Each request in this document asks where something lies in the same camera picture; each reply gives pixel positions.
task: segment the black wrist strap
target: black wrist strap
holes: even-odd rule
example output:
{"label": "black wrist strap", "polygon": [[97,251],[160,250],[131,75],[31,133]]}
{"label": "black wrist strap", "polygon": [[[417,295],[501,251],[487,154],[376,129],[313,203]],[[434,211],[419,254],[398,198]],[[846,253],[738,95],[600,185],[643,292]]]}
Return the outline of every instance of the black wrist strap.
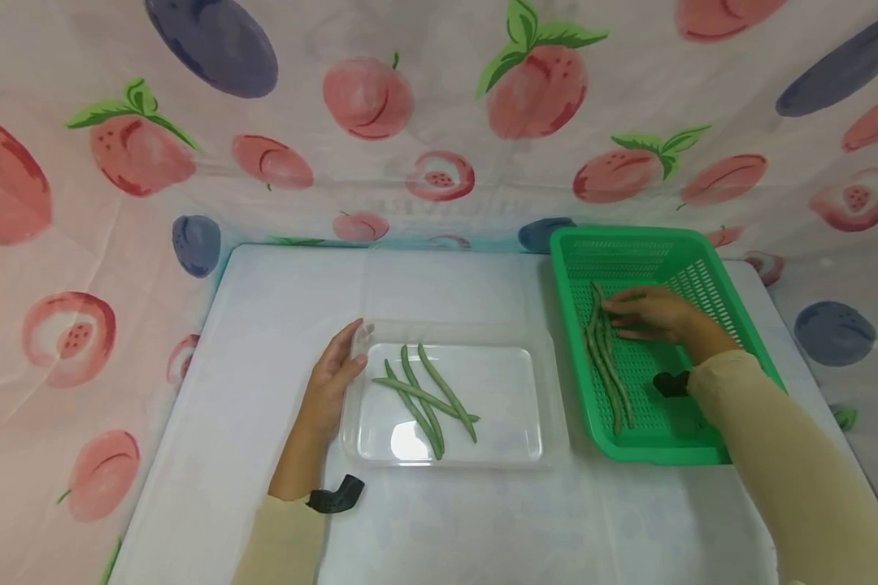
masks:
{"label": "black wrist strap", "polygon": [[321,514],[338,514],[353,509],[354,505],[358,504],[358,498],[363,491],[364,481],[353,475],[346,475],[336,492],[329,492],[328,489],[312,489],[306,505]]}

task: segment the white tabletop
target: white tabletop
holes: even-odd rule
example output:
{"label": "white tabletop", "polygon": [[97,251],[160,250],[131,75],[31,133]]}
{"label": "white tabletop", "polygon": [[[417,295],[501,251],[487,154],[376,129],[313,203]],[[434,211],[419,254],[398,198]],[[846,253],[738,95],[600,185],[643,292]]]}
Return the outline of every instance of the white tabletop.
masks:
{"label": "white tabletop", "polygon": [[[771,538],[735,470],[607,460],[582,430],[549,257],[242,246],[232,254],[111,583],[229,583],[309,370],[363,312],[549,328],[572,457],[543,472],[377,469],[336,442],[318,583],[776,583]],[[394,267],[391,276],[377,266]],[[858,464],[752,267],[728,262],[790,395]],[[447,285],[425,285],[437,282]]]}

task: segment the right hand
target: right hand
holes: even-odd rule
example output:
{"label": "right hand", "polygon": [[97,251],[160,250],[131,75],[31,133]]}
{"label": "right hand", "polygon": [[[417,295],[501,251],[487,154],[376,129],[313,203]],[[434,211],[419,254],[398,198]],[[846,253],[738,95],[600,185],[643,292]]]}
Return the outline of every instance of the right hand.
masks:
{"label": "right hand", "polygon": [[602,308],[619,315],[611,325],[619,328],[618,337],[628,339],[683,344],[694,323],[709,320],[685,298],[663,287],[626,288],[607,298]]}

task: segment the peach print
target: peach print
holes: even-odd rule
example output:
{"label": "peach print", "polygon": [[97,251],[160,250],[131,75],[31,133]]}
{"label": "peach print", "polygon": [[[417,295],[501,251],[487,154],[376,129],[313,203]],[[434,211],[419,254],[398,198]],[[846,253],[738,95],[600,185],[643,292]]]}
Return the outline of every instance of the peach print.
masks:
{"label": "peach print", "polygon": [[413,115],[413,92],[393,64],[373,57],[335,63],[322,80],[322,97],[341,129],[365,141],[383,141],[406,128]]}
{"label": "peach print", "polygon": [[740,35],[777,12],[786,0],[680,0],[676,28],[686,41],[717,43]]}
{"label": "peach print", "polygon": [[231,153],[241,169],[265,183],[267,190],[309,189],[315,181],[306,159],[283,143],[265,136],[234,137]]}
{"label": "peach print", "polygon": [[449,150],[431,150],[416,159],[406,190],[427,202],[452,202],[475,188],[475,168]]}
{"label": "peach print", "polygon": [[90,128],[98,170],[118,189],[148,197],[192,177],[191,136],[159,113],[159,102],[143,79],[124,87],[124,99],[106,99],[76,113],[68,128]]}
{"label": "peach print", "polygon": [[83,292],[44,297],[25,315],[22,341],[26,358],[50,368],[52,388],[91,380],[107,364],[116,334],[114,312],[100,298]]}
{"label": "peach print", "polygon": [[46,174],[26,147],[0,125],[0,245],[30,240],[51,221]]}
{"label": "peach print", "polygon": [[98,521],[117,509],[130,492],[139,463],[141,451],[129,432],[96,436],[78,452],[68,492],[56,504],[68,499],[68,511],[76,521]]}
{"label": "peach print", "polygon": [[197,334],[186,335],[175,346],[172,353],[169,353],[169,362],[166,369],[166,381],[170,384],[181,384],[188,374],[189,366],[192,364],[192,355],[195,353],[195,347],[198,346],[199,336]]}

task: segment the finger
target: finger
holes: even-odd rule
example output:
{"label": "finger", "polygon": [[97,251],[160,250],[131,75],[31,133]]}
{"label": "finger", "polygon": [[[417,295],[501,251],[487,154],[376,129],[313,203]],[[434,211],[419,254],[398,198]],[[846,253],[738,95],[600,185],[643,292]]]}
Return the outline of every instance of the finger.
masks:
{"label": "finger", "polygon": [[353,359],[349,359],[348,362],[341,365],[341,369],[336,372],[329,383],[333,385],[333,388],[338,388],[339,392],[344,392],[345,388],[348,388],[348,384],[351,384],[351,381],[357,378],[361,371],[364,371],[366,365],[367,354],[359,353],[358,356],[354,356]]}
{"label": "finger", "polygon": [[322,352],[322,357],[319,358],[318,363],[328,365],[334,362],[336,366],[340,366],[345,361],[345,358],[348,357],[348,352],[351,351],[351,340],[354,338],[354,332],[358,330],[362,322],[363,319],[355,319],[345,325],[340,332],[335,333],[335,337],[328,342],[328,346]]}
{"label": "finger", "polygon": [[643,325],[643,323],[644,321],[641,320],[639,314],[629,314],[623,316],[623,318],[611,320],[612,327],[630,327],[632,325]]}
{"label": "finger", "polygon": [[644,301],[604,301],[602,308],[612,314],[637,314],[641,312]]}
{"label": "finger", "polygon": [[608,297],[607,300],[613,302],[631,301],[634,300],[634,298],[641,298],[646,295],[648,288],[650,287],[631,287],[619,290],[616,294]]}

